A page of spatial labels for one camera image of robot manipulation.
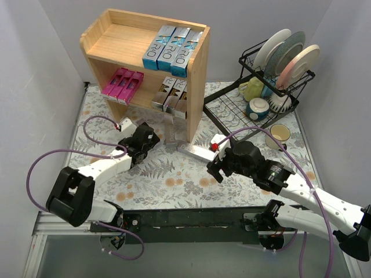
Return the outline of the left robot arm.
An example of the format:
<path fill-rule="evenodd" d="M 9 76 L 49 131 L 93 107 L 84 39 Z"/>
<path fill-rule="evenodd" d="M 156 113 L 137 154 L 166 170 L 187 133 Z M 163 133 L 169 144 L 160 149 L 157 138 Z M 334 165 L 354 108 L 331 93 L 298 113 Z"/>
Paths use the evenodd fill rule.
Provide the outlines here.
<path fill-rule="evenodd" d="M 145 122 L 135 126 L 131 120 L 122 122 L 124 138 L 107 159 L 100 159 L 78 169 L 63 168 L 46 201 L 48 212 L 74 227 L 86 221 L 100 221 L 112 232 L 123 226 L 123 209 L 107 200 L 94 200 L 94 190 L 124 171 L 141 163 L 148 152 L 160 142 L 152 127 Z"/>

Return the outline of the silver black gold toothpaste box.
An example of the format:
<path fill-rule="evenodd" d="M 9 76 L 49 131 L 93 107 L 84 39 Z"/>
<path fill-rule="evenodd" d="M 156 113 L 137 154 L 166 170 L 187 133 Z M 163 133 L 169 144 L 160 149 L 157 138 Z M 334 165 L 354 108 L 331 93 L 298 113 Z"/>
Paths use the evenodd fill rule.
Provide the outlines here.
<path fill-rule="evenodd" d="M 163 104 L 163 112 L 174 114 L 174 109 L 183 93 L 184 88 L 186 87 L 187 82 L 182 79 L 177 79 L 173 85 L 169 95 L 167 96 Z"/>

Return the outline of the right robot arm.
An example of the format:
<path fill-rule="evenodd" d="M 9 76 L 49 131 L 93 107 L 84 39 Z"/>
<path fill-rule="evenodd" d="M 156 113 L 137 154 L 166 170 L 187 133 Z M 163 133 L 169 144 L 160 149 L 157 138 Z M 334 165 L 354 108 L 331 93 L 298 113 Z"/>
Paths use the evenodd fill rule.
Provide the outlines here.
<path fill-rule="evenodd" d="M 231 174 L 251 178 L 259 188 L 290 199 L 305 209 L 296 209 L 270 200 L 258 222 L 269 230 L 279 227 L 299 229 L 332 239 L 340 249 L 359 261 L 370 260 L 370 206 L 345 202 L 317 188 L 312 191 L 305 179 L 291 168 L 266 159 L 249 141 L 234 146 L 226 140 L 211 145 L 216 154 L 207 164 L 208 173 L 218 182 Z"/>

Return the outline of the pink toothpaste box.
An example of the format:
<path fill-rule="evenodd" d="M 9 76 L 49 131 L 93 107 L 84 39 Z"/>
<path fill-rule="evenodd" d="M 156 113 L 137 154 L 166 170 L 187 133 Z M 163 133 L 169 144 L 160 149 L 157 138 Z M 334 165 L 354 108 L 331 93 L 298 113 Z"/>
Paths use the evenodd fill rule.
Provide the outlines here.
<path fill-rule="evenodd" d="M 124 73 L 127 71 L 126 68 L 118 68 L 115 74 L 110 78 L 104 89 L 101 91 L 104 98 L 108 98 L 111 91 L 115 88 L 119 80 L 123 77 Z"/>
<path fill-rule="evenodd" d="M 134 72 L 118 97 L 120 104 L 128 105 L 144 79 L 142 72 Z"/>
<path fill-rule="evenodd" d="M 120 93 L 122 92 L 122 90 L 124 89 L 124 87 L 126 86 L 127 82 L 130 80 L 133 74 L 134 74 L 134 71 L 130 71 L 130 70 L 127 70 L 124 73 L 123 77 L 119 80 L 115 88 L 111 91 L 109 95 L 110 100 L 117 101 Z"/>

